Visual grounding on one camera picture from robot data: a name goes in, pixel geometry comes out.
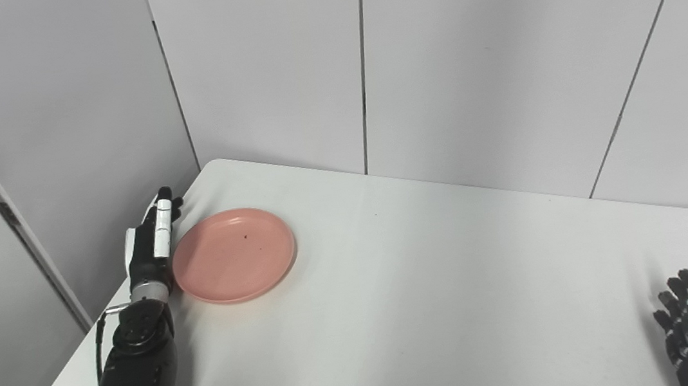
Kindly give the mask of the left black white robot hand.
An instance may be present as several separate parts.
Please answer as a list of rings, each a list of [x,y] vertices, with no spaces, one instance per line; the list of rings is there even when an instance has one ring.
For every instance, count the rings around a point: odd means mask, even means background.
[[[172,188],[161,187],[140,225],[127,230],[125,257],[131,302],[165,302],[169,298],[173,286],[171,240],[182,205],[183,199],[175,197]]]

